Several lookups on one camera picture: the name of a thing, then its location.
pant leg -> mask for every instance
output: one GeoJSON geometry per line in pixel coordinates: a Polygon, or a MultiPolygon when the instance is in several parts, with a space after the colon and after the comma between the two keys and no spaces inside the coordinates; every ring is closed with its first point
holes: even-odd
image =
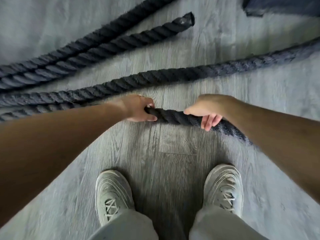
{"type": "Polygon", "coordinates": [[[237,215],[218,206],[208,206],[198,211],[189,240],[268,240],[248,226],[237,215]]]}
{"type": "Polygon", "coordinates": [[[152,221],[135,210],[125,210],[102,226],[89,240],[158,240],[152,221]]]}

vinyl plank flooring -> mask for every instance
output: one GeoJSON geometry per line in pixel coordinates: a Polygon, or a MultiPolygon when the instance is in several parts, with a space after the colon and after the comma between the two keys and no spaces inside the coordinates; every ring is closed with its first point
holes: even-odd
{"type": "MultiPolygon", "coordinates": [[[[142,0],[0,0],[0,64],[52,51],[108,23],[142,0]]],[[[320,36],[320,19],[266,14],[247,18],[241,0],[177,0],[128,33],[187,12],[195,26],[162,43],[127,52],[31,91],[100,84],[138,72],[213,64],[289,47],[320,36]]],[[[159,108],[183,110],[199,94],[220,93],[320,120],[320,54],[292,64],[195,83],[144,88],[159,108]]],[[[94,184],[116,168],[137,211],[160,239],[187,239],[203,185],[220,163],[234,164],[244,186],[243,219],[272,239],[320,239],[320,206],[255,146],[199,128],[123,121],[97,138],[38,197],[0,230],[0,239],[86,239],[99,227],[94,184]]]]}

shoe upper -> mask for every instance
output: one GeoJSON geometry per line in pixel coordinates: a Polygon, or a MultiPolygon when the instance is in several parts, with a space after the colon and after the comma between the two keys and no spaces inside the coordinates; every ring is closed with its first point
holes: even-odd
{"type": "Polygon", "coordinates": [[[203,192],[203,205],[215,205],[241,217],[243,188],[241,176],[232,165],[218,165],[208,175],[203,192]]]}
{"type": "Polygon", "coordinates": [[[115,171],[102,172],[96,183],[96,211],[103,226],[118,217],[126,209],[134,209],[134,201],[128,181],[115,171]]]}

rope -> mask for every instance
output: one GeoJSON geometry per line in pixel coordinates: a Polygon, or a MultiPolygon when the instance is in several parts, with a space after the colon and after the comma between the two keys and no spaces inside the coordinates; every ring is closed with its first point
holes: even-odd
{"type": "Polygon", "coordinates": [[[191,12],[187,13],[183,17],[179,17],[170,23],[165,23],[162,26],[138,34],[119,37],[109,43],[100,44],[96,48],[91,48],[84,53],[69,57],[67,60],[60,60],[55,64],[37,68],[32,72],[28,71],[10,77],[2,77],[0,80],[0,89],[13,89],[15,87],[35,85],[41,82],[48,82],[57,78],[73,75],[87,66],[101,62],[102,60],[121,52],[154,44],[166,38],[175,36],[193,26],[194,23],[194,15],[191,12]]]}
{"type": "Polygon", "coordinates": [[[162,69],[140,72],[135,75],[114,79],[103,84],[77,90],[59,92],[33,92],[0,94],[0,107],[15,105],[37,105],[51,103],[86,103],[93,100],[121,94],[134,89],[175,82],[191,82],[207,77],[218,77],[247,72],[272,65],[290,63],[308,58],[320,50],[320,37],[284,50],[252,56],[245,59],[197,67],[162,69]]]}
{"type": "MultiPolygon", "coordinates": [[[[79,104],[50,104],[29,106],[24,109],[1,114],[0,121],[3,122],[27,117],[34,114],[49,113],[53,111],[67,110],[79,107],[79,104]]],[[[145,110],[147,113],[155,115],[158,118],[158,120],[156,121],[157,123],[201,127],[202,117],[186,115],[182,111],[164,110],[160,108],[145,108],[145,110]]],[[[251,144],[248,137],[246,137],[241,131],[239,131],[238,128],[232,125],[229,121],[222,120],[215,127],[212,127],[211,130],[225,135],[233,136],[246,143],[251,144]]]]}
{"type": "Polygon", "coordinates": [[[58,50],[31,60],[0,66],[0,77],[13,76],[18,73],[32,73],[41,67],[56,64],[91,48],[98,47],[101,43],[107,43],[115,39],[172,1],[174,0],[145,0],[109,24],[58,50]]]}

person's right shoe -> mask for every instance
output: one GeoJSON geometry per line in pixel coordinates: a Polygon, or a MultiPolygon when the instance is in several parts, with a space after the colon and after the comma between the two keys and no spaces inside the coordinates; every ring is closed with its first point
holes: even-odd
{"type": "Polygon", "coordinates": [[[100,173],[96,182],[95,205],[101,226],[127,209],[134,210],[130,185],[120,172],[105,170],[100,173]]]}
{"type": "Polygon", "coordinates": [[[241,218],[243,188],[241,176],[233,165],[220,164],[209,173],[203,190],[203,206],[219,206],[241,218]]]}

